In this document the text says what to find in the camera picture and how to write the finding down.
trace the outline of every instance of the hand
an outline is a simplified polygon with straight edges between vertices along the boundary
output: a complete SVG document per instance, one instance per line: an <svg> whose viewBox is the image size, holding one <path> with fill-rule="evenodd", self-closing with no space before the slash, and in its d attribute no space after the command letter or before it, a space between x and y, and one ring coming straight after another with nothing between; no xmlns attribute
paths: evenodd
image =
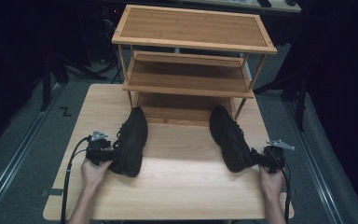
<svg viewBox="0 0 358 224"><path fill-rule="evenodd" d="M90 160L85 159L81 166L83 177L83 188L97 189L103 182L107 168L112 161L106 161L102 165L95 165Z"/></svg>
<svg viewBox="0 0 358 224"><path fill-rule="evenodd" d="M264 195L269 199L278 199L284 184L284 177L281 170L275 174L267 173L264 166L258 165L260 170L260 185Z"/></svg>

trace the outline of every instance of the middle shelf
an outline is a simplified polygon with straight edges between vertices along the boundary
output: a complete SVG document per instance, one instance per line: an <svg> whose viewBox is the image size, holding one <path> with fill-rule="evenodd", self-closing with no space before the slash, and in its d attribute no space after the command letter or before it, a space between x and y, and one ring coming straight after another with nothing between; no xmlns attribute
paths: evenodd
<svg viewBox="0 0 358 224"><path fill-rule="evenodd" d="M243 58L134 51L123 91L255 98Z"/></svg>

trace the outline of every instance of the top shelf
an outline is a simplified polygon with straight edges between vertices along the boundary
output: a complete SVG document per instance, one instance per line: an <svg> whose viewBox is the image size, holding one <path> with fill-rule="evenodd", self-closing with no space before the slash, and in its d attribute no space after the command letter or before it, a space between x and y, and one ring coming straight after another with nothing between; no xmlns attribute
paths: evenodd
<svg viewBox="0 0 358 224"><path fill-rule="evenodd" d="M115 44L275 54L258 15L127 5Z"/></svg>

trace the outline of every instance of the background table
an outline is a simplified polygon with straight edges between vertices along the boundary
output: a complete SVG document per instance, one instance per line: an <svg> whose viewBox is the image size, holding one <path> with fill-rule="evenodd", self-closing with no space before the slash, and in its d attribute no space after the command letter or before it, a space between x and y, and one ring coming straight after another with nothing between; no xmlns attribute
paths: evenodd
<svg viewBox="0 0 358 224"><path fill-rule="evenodd" d="M115 141L129 114L130 103L121 85L91 85L52 187L63 188L65 169L79 140L98 130ZM266 145L269 137L255 99L244 106L238 123L250 147L261 149ZM84 157L84 153L79 154L73 161L67 217L81 191ZM285 194L281 196L283 205ZM44 218L60 219L61 207L62 196L50 195ZM257 169L231 173L208 127L150 123L140 174L129 178L108 172L92 213L92 218L105 220L263 217Z"/></svg>

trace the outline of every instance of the person's left hand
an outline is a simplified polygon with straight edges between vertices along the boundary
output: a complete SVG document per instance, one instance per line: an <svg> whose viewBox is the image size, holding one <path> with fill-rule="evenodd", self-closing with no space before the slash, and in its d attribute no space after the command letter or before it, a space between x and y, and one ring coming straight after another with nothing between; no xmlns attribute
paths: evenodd
<svg viewBox="0 0 358 224"><path fill-rule="evenodd" d="M112 161L106 161L102 165L95 165L90 160L85 159L81 165L83 188L97 189L100 187L106 170L111 163Z"/></svg>

